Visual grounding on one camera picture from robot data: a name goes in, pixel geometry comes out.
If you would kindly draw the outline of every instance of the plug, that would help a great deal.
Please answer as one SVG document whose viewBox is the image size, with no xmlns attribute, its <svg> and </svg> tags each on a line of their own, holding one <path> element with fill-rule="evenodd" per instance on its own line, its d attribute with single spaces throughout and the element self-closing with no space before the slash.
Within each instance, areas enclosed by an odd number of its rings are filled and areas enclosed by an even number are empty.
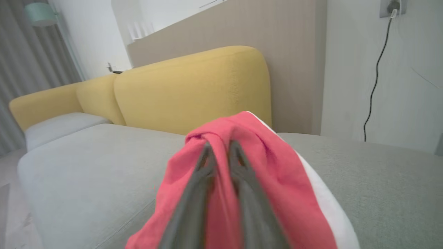
<svg viewBox="0 0 443 249">
<path fill-rule="evenodd" d="M 394 10 L 399 10 L 400 9 L 400 2 L 398 1 L 398 0 L 391 0 L 391 2 L 389 3 L 389 5 L 388 5 L 388 13 L 389 14 L 392 14 L 392 12 L 394 11 Z"/>
</svg>

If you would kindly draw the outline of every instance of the gray curtain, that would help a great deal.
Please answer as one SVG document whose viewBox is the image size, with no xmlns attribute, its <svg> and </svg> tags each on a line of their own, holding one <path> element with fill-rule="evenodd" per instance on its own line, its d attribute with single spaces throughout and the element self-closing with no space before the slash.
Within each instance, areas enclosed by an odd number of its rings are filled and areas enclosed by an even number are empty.
<svg viewBox="0 0 443 249">
<path fill-rule="evenodd" d="M 32 2 L 0 0 L 0 157 L 24 145 L 12 99 L 81 81 L 57 25 L 31 26 L 24 6 Z"/>
</svg>

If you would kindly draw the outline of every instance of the sofa seat cushion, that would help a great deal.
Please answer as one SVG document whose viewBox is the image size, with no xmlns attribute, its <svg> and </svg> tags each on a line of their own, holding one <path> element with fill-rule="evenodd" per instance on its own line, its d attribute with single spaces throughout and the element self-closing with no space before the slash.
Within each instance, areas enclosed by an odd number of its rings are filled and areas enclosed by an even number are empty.
<svg viewBox="0 0 443 249">
<path fill-rule="evenodd" d="M 44 248 L 124 248 L 183 145 L 183 135 L 100 124 L 28 152 L 18 171 Z"/>
<path fill-rule="evenodd" d="M 109 123 L 111 121 L 104 117 L 87 113 L 69 113 L 53 117 L 31 126 L 25 131 L 26 148 L 27 151 L 31 151 L 62 136 L 94 125 Z"/>
<path fill-rule="evenodd" d="M 362 249 L 442 248 L 443 157 L 326 136 L 278 135 L 329 187 Z"/>
</svg>

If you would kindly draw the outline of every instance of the yellow cushion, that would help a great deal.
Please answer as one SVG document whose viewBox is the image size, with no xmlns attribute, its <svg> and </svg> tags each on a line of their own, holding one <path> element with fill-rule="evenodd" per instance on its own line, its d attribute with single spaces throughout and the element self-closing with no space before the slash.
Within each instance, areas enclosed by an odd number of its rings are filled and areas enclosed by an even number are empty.
<svg viewBox="0 0 443 249">
<path fill-rule="evenodd" d="M 135 68 L 117 76 L 127 126 L 177 134 L 251 111 L 271 125 L 269 74 L 261 53 L 232 46 Z"/>
<path fill-rule="evenodd" d="M 18 97 L 9 103 L 9 109 L 23 131 L 56 116 L 82 113 L 76 95 L 78 85 L 74 83 Z"/>
<path fill-rule="evenodd" d="M 117 74 L 82 82 L 77 88 L 77 98 L 84 113 L 105 117 L 116 125 L 126 125 L 114 95 Z"/>
</svg>

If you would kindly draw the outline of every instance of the white fabric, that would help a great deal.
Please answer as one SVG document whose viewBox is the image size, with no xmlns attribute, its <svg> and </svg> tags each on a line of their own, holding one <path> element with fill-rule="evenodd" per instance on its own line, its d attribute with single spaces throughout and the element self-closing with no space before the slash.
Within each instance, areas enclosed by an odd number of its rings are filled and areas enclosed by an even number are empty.
<svg viewBox="0 0 443 249">
<path fill-rule="evenodd" d="M 110 123 L 111 121 L 104 117 L 87 113 L 69 113 L 53 117 L 31 126 L 25 131 L 26 148 L 27 151 L 31 151 L 62 136 L 94 125 Z"/>
<path fill-rule="evenodd" d="M 260 118 L 254 115 L 266 128 L 271 130 L 280 139 L 282 139 L 275 131 L 273 131 L 266 123 L 264 123 Z M 328 221 L 329 227 L 337 243 L 338 249 L 359 249 L 360 245 L 358 243 L 357 235 L 355 234 L 354 228 L 351 222 L 345 214 L 340 204 L 337 202 L 335 197 L 332 195 L 329 188 L 320 178 L 320 176 L 315 172 L 315 170 L 309 165 L 309 163 L 300 155 L 299 156 L 305 172 L 311 182 L 312 188 L 314 190 L 315 197 L 317 198 L 317 203 L 323 212 L 326 220 Z"/>
</svg>

